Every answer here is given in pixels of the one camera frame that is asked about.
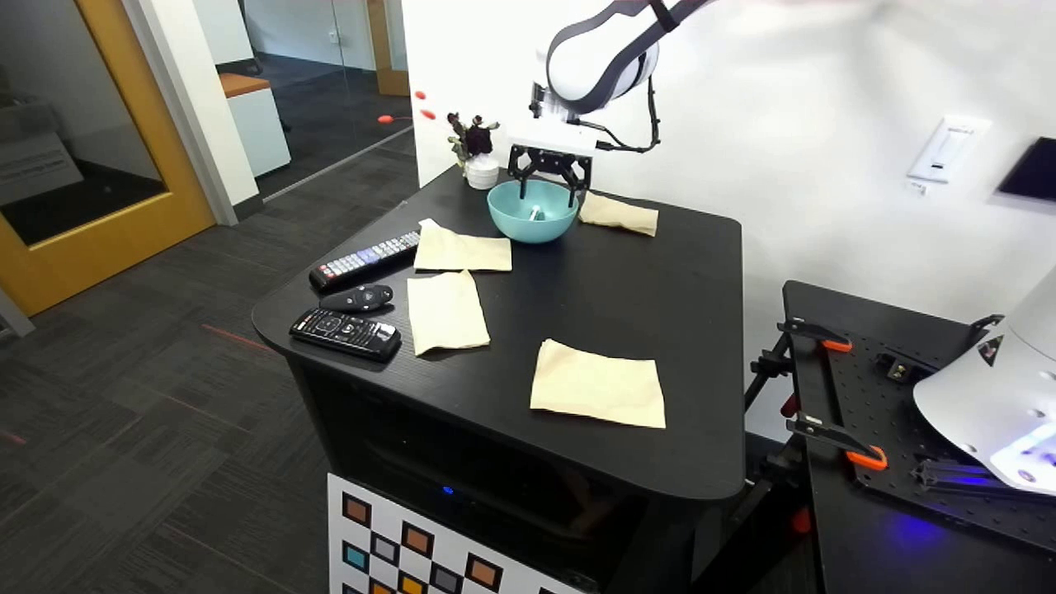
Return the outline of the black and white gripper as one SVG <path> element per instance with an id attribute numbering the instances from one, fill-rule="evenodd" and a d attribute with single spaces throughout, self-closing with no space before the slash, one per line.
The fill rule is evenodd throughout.
<path id="1" fill-rule="evenodd" d="M 527 195 L 533 170 L 566 170 L 569 207 L 590 189 L 595 135 L 562 119 L 526 119 L 507 127 L 507 167 L 518 199 Z"/>

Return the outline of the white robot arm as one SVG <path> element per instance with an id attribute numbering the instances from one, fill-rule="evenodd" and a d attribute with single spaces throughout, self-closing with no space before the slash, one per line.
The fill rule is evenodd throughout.
<path id="1" fill-rule="evenodd" d="M 601 150 L 646 156 L 661 144 L 654 70 L 661 39 L 711 0 L 606 0 L 596 14 L 556 28 L 536 60 L 527 119 L 513 132 L 507 176 L 518 190 L 533 178 L 558 178 L 577 200 Z M 646 139 L 628 141 L 596 112 L 639 88 Z"/>

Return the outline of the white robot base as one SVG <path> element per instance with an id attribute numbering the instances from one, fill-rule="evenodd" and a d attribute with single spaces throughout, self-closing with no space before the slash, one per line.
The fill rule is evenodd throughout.
<path id="1" fill-rule="evenodd" d="M 1006 489 L 1056 493 L 1056 269 L 920 378 L 913 404 Z"/>

